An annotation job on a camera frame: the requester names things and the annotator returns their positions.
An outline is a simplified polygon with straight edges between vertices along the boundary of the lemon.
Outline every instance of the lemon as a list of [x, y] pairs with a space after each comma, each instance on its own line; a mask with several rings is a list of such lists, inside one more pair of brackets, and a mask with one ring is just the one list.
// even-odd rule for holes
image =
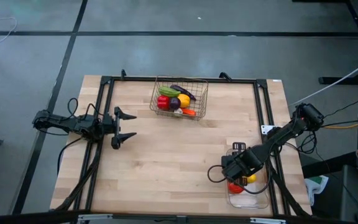
[[252, 174], [251, 176], [247, 177], [248, 184], [254, 183], [256, 181], [256, 175]]

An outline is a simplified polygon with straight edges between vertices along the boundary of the yellow fruit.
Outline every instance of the yellow fruit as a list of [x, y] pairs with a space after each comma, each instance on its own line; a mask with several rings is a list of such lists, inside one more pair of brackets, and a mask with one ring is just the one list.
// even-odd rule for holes
[[190, 105], [190, 97], [188, 95], [179, 94], [178, 99], [180, 100], [180, 108], [186, 108]]
[[248, 184], [254, 183], [256, 181], [256, 175], [252, 174], [251, 176], [247, 177]]

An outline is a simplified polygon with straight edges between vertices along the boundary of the green vegetable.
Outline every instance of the green vegetable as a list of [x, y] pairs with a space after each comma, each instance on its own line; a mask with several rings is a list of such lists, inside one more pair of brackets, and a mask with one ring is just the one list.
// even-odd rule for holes
[[180, 94], [180, 91], [176, 91], [173, 88], [169, 88], [167, 86], [161, 86], [158, 91], [161, 95], [169, 96], [169, 97], [176, 97]]

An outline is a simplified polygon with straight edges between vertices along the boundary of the gray floor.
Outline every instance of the gray floor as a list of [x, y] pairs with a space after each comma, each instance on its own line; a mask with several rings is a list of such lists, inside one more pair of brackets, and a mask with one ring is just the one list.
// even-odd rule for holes
[[[14, 16], [17, 30], [72, 30], [80, 0], [0, 1], [0, 17]], [[0, 30], [9, 30], [0, 22]], [[357, 32], [344, 4], [290, 0], [125, 1], [89, 0], [80, 30]], [[68, 37], [8, 37], [0, 44], [0, 215], [9, 212], [36, 132], [31, 121], [44, 109]], [[180, 75], [282, 79], [292, 103], [322, 88], [317, 78], [344, 76], [358, 67], [358, 38], [293, 37], [77, 37], [55, 113], [78, 96], [84, 75]], [[323, 113], [358, 99], [358, 86], [334, 86], [311, 98]], [[357, 118], [354, 106], [326, 122]], [[356, 129], [321, 130], [325, 158], [353, 151]], [[23, 212], [49, 208], [64, 137], [47, 136]]]

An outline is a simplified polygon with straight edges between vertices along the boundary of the black cable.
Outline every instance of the black cable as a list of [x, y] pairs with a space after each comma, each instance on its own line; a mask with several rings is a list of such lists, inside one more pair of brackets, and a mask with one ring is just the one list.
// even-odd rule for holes
[[[309, 144], [310, 142], [313, 142], [313, 147], [311, 149], [304, 149], [304, 147]], [[310, 131], [309, 135], [307, 135], [304, 140], [302, 141], [301, 145], [299, 147], [294, 146], [293, 144], [286, 142], [285, 144], [293, 147], [298, 152], [302, 152], [304, 154], [312, 154], [314, 150], [316, 150], [317, 146], [317, 137], [316, 133], [314, 131]]]
[[63, 151], [64, 151], [66, 148], [68, 148], [69, 146], [71, 146], [72, 144], [78, 142], [78, 141], [81, 140], [81, 139], [82, 139], [82, 137], [79, 137], [78, 139], [76, 139], [76, 140], [74, 140], [74, 141], [68, 143], [68, 144], [67, 144], [65, 147], [63, 147], [63, 149], [60, 151], [59, 157], [58, 157], [58, 159], [57, 159], [57, 174], [59, 174], [59, 170], [60, 170], [60, 159], [62, 158]]
[[[326, 166], [327, 166], [327, 168], [328, 168], [328, 172], [330, 173], [331, 171], [329, 170], [329, 165], [328, 165], [327, 161], [325, 161], [325, 160], [320, 156], [320, 154], [319, 154], [318, 151], [317, 151], [317, 148], [316, 148], [316, 154], [317, 154], [317, 156], [326, 164]], [[350, 198], [351, 198], [351, 199], [354, 201], [354, 203], [357, 205], [357, 209], [358, 209], [358, 201], [357, 201], [357, 199], [352, 195], [352, 193], [350, 192], [350, 190], [347, 189], [347, 187], [343, 184], [343, 182], [341, 182], [341, 180], [339, 180], [338, 177], [336, 177], [334, 174], [330, 174], [330, 175], [333, 176], [333, 177], [335, 177], [335, 179], [337, 179], [337, 180], [341, 183], [341, 185], [345, 188], [347, 194], [349, 194]]]
[[332, 123], [332, 124], [325, 124], [322, 126], [323, 127], [326, 127], [326, 126], [331, 126], [331, 125], [335, 125], [335, 124], [347, 124], [347, 123], [354, 123], [354, 122], [358, 122], [358, 120], [354, 120], [354, 121], [343, 121], [343, 122], [337, 122], [337, 123]]
[[[74, 111], [73, 111], [73, 112], [71, 112], [71, 109], [70, 109], [70, 102], [71, 102], [72, 100], [75, 100], [75, 108], [74, 108]], [[70, 100], [68, 100], [67, 110], [68, 110], [70, 116], [67, 117], [66, 119], [77, 118], [77, 117], [74, 115], [75, 112], [77, 111], [77, 109], [78, 109], [78, 100], [77, 100], [77, 98], [71, 98]]]
[[341, 108], [341, 109], [336, 110], [336, 111], [333, 112], [333, 113], [330, 113], [330, 114], [324, 116], [323, 119], [326, 118], [326, 117], [328, 117], [328, 116], [334, 115], [334, 114], [336, 114], [337, 112], [340, 112], [341, 110], [344, 110], [344, 109], [346, 109], [346, 108], [348, 108], [348, 107], [350, 107], [350, 106], [352, 106], [352, 105], [355, 105], [356, 103], [358, 103], [358, 100], [357, 100], [356, 102], [354, 102], [354, 103], [351, 103], [351, 104], [349, 104], [349, 105], [347, 105], [347, 106]]
[[68, 134], [56, 134], [56, 133], [49, 133], [47, 131], [42, 131], [42, 130], [38, 130], [42, 133], [46, 133], [46, 134], [50, 134], [50, 135], [54, 135], [54, 136], [67, 136]]
[[[327, 163], [327, 162], [320, 156], [320, 154], [318, 153], [318, 150], [317, 150], [317, 147], [316, 147], [316, 144], [317, 144], [316, 135], [314, 135], [314, 138], [316, 139], [316, 143], [315, 143], [315, 145], [313, 146], [313, 152], [316, 151], [317, 156], [321, 159], [321, 161], [323, 161], [323, 162], [326, 164], [326, 166], [327, 166], [327, 168], [328, 168], [328, 172], [330, 173], [331, 171], [330, 171], [330, 169], [329, 169], [328, 163]], [[293, 144], [291, 144], [291, 143], [289, 143], [289, 142], [286, 142], [285, 144], [287, 144], [287, 145], [293, 147], [293, 148], [296, 149], [297, 151], [300, 151], [300, 150], [299, 150], [299, 147], [296, 147], [296, 146], [294, 146]], [[339, 178], [336, 177], [334, 174], [330, 174], [330, 175], [333, 176], [333, 177], [335, 177], [338, 181], [340, 181]], [[350, 198], [351, 198], [351, 199], [354, 201], [354, 203], [357, 205], [357, 209], [358, 209], [358, 201], [357, 201], [357, 199], [352, 195], [352, 193], [349, 191], [349, 189], [347, 189], [347, 187], [346, 187], [342, 182], [341, 182], [341, 184], [342, 184], [342, 186], [345, 188], [346, 192], [349, 194]]]
[[213, 169], [213, 168], [215, 168], [215, 167], [222, 167], [222, 168], [223, 168], [222, 165], [213, 165], [213, 166], [211, 166], [211, 167], [208, 169], [207, 173], [206, 173], [206, 175], [207, 175], [209, 181], [211, 181], [212, 183], [220, 183], [220, 182], [222, 182], [222, 181], [225, 181], [226, 178], [223, 178], [223, 179], [221, 179], [221, 180], [213, 180], [213, 179], [211, 179], [211, 177], [209, 176], [209, 172], [211, 172], [211, 169]]
[[86, 115], [88, 115], [88, 110], [90, 109], [91, 106], [92, 106], [93, 109], [97, 112], [98, 115], [104, 116], [104, 114], [101, 114], [101, 113], [98, 111], [98, 109], [96, 109], [96, 107], [95, 107], [92, 103], [90, 103], [90, 104], [88, 104], [88, 106], [86, 107], [85, 116], [83, 116], [83, 117], [80, 119], [80, 121], [82, 121], [82, 120], [84, 120], [84, 119], [86, 118]]

